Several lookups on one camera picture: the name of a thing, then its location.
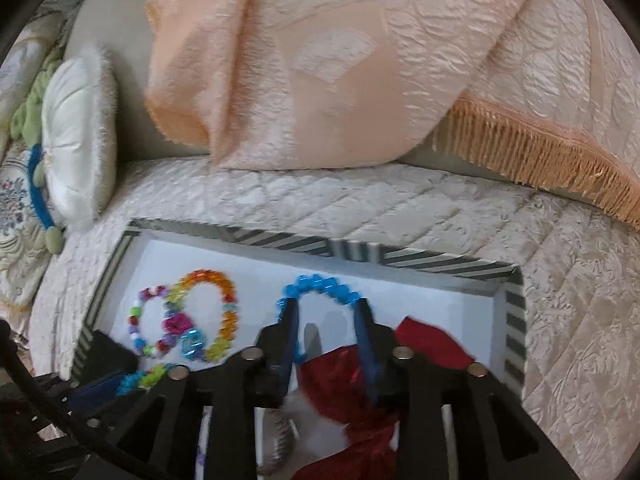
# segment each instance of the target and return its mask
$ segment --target white fluffy material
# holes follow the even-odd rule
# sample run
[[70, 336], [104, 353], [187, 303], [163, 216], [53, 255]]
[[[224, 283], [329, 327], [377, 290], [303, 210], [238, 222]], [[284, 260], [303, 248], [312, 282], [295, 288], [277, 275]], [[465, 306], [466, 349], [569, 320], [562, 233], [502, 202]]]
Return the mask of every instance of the white fluffy material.
[[42, 102], [42, 148], [54, 207], [71, 226], [91, 225], [116, 178], [116, 83], [95, 46], [65, 61]]

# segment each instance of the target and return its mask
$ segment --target red cloth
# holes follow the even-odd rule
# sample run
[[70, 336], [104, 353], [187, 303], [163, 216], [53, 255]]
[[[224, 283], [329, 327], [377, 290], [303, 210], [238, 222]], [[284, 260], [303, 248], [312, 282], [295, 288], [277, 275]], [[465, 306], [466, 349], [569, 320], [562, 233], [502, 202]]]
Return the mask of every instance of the red cloth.
[[[440, 366], [464, 369], [474, 360], [443, 330], [409, 317], [396, 328], [396, 339]], [[351, 446], [303, 467], [294, 480], [388, 480], [396, 467], [389, 441], [398, 417], [370, 405], [357, 348], [311, 359], [298, 369], [298, 381], [320, 415], [347, 425]]]

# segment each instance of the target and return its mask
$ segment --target orange fringe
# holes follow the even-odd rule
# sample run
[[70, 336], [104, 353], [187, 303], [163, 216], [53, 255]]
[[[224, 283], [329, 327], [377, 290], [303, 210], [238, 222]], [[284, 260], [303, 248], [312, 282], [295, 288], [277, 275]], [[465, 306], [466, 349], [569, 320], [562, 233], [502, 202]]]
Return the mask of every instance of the orange fringe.
[[640, 230], [640, 177], [583, 130], [462, 94], [433, 148], [536, 188], [579, 193]]

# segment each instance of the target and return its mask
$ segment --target beige upholstery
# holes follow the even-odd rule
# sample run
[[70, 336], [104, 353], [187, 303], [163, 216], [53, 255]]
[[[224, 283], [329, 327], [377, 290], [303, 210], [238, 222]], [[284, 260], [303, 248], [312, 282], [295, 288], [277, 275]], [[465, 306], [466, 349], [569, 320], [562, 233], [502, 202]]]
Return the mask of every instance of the beige upholstery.
[[158, 132], [146, 112], [143, 92], [148, 79], [152, 36], [146, 0], [86, 0], [71, 32], [65, 58], [89, 43], [110, 51], [118, 82], [118, 160], [140, 160], [207, 153], [203, 147], [174, 144]]

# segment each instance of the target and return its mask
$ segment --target beaded bracelet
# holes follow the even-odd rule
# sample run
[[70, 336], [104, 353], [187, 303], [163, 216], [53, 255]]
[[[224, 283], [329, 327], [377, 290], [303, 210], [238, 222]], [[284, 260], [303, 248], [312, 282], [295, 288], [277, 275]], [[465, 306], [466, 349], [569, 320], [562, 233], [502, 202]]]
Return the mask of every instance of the beaded bracelet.
[[137, 388], [150, 390], [160, 379], [162, 379], [167, 370], [173, 366], [175, 365], [171, 363], [159, 364], [146, 372], [144, 370], [138, 370], [132, 374], [125, 375], [120, 381], [116, 395], [127, 395]]
[[[282, 320], [282, 311], [287, 304], [288, 298], [299, 300], [301, 296], [311, 292], [312, 290], [319, 294], [326, 294], [329, 297], [334, 298], [337, 303], [350, 304], [351, 306], [354, 306], [354, 303], [361, 298], [360, 294], [350, 290], [347, 285], [339, 283], [337, 278], [323, 278], [320, 274], [313, 274], [312, 276], [302, 274], [301, 276], [298, 276], [296, 283], [286, 285], [282, 289], [284, 297], [280, 298], [277, 303], [278, 322]], [[296, 341], [293, 361], [296, 364], [302, 364], [306, 361], [306, 354], [303, 353], [300, 348], [300, 341]]]
[[164, 285], [145, 288], [138, 293], [138, 298], [130, 310], [128, 329], [138, 355], [152, 358], [162, 357], [176, 345], [177, 335], [181, 335], [185, 330], [193, 327], [193, 323], [186, 314], [175, 312], [165, 303], [164, 306], [167, 310], [164, 315], [165, 334], [162, 339], [159, 339], [155, 345], [149, 345], [142, 337], [140, 333], [140, 316], [142, 316], [142, 308], [145, 303], [152, 298], [167, 298], [168, 295], [169, 289]]
[[199, 283], [211, 283], [222, 292], [222, 322], [218, 330], [218, 336], [213, 343], [204, 349], [205, 337], [193, 326], [185, 330], [180, 338], [182, 355], [189, 360], [203, 360], [217, 363], [231, 348], [231, 342], [236, 338], [238, 329], [238, 306], [236, 304], [236, 287], [224, 272], [219, 270], [198, 269], [183, 276], [176, 283], [169, 294], [167, 301], [178, 307], [184, 308], [183, 301], [187, 293]]

